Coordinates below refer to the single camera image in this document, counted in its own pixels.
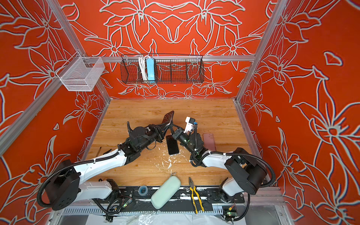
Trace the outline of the black phone case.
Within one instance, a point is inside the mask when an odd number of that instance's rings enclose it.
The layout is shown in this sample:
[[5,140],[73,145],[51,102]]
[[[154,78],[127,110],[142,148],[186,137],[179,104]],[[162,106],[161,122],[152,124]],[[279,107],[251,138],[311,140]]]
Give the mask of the black phone case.
[[160,126],[161,127],[166,127],[172,124],[173,122],[173,116],[174,116],[174,111],[170,111],[168,112],[164,118],[163,121],[161,122]]

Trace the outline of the pink phone case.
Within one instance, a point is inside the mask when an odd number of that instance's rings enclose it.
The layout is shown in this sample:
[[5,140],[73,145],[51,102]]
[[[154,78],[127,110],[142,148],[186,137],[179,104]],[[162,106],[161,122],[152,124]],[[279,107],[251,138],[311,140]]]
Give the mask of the pink phone case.
[[212,152],[216,151],[215,138],[212,133],[203,134],[204,147]]

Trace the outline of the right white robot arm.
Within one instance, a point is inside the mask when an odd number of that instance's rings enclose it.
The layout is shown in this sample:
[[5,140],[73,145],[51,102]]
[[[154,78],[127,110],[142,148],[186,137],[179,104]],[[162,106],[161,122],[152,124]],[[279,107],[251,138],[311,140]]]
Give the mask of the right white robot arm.
[[260,188],[275,183],[275,171],[270,164],[243,148],[239,147],[233,152],[211,151],[204,147],[196,128],[188,134],[178,126],[176,130],[171,128],[171,133],[190,152],[189,161],[193,167],[216,167],[230,173],[232,177],[220,185],[221,192],[227,197],[242,192],[255,195]]

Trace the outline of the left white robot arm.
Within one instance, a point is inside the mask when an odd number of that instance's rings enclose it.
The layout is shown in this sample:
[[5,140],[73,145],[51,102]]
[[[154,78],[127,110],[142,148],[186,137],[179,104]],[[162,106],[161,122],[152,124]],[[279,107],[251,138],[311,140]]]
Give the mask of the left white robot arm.
[[129,137],[124,143],[118,144],[114,151],[75,163],[63,161],[41,184],[37,192],[37,204],[54,211],[67,207],[78,197],[81,184],[108,170],[132,163],[152,143],[161,143],[170,126],[170,122],[163,122],[131,129],[128,122]]

